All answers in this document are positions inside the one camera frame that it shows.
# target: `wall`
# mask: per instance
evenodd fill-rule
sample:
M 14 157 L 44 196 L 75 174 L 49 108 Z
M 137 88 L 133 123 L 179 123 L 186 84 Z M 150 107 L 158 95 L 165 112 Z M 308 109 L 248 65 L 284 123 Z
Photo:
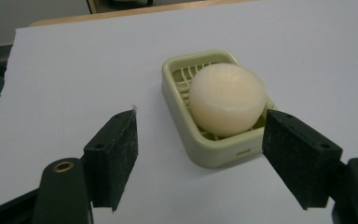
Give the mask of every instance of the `wall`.
M 35 21 L 90 14 L 87 0 L 0 0 L 0 46 Z

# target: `light green plastic container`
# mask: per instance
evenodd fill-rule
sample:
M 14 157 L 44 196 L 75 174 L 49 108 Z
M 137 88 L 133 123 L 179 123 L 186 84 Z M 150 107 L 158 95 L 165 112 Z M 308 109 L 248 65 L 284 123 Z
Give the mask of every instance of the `light green plastic container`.
M 197 165 L 205 168 L 220 167 L 260 153 L 267 109 L 277 109 L 268 97 L 262 115 L 251 130 L 228 138 L 203 131 L 188 111 L 188 91 L 197 72 L 213 63 L 234 63 L 241 66 L 231 54 L 222 50 L 178 56 L 162 65 L 162 94 L 187 155 Z

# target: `white soap bar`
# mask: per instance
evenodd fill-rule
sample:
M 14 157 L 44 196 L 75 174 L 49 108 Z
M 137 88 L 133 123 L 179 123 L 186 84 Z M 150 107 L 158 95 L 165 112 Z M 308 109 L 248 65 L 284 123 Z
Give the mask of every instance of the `white soap bar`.
M 208 65 L 194 76 L 189 110 L 203 130 L 229 137 L 252 128 L 266 105 L 263 82 L 231 63 Z

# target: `green soap dish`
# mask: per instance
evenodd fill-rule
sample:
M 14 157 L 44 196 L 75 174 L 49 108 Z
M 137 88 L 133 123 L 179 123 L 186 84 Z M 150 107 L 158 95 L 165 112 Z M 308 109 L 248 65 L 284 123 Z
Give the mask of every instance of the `green soap dish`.
M 277 109 L 267 97 L 264 111 L 251 130 L 227 138 L 203 131 L 188 111 L 188 91 L 197 72 L 213 63 L 234 63 L 241 66 L 231 54 L 223 50 L 173 57 L 162 65 L 162 94 L 187 155 L 197 165 L 206 168 L 220 167 L 260 153 L 267 110 Z

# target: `white tabletop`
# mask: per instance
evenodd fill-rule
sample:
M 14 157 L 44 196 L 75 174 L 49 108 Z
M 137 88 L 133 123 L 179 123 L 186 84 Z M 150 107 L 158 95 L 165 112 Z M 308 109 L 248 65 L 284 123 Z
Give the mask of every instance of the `white tabletop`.
M 0 98 L 0 204 L 138 108 L 139 157 L 118 210 L 95 223 L 331 223 L 303 211 L 267 159 L 208 170 L 186 155 L 162 97 L 173 56 L 224 49 L 280 110 L 358 157 L 358 1 L 276 0 L 19 29 Z

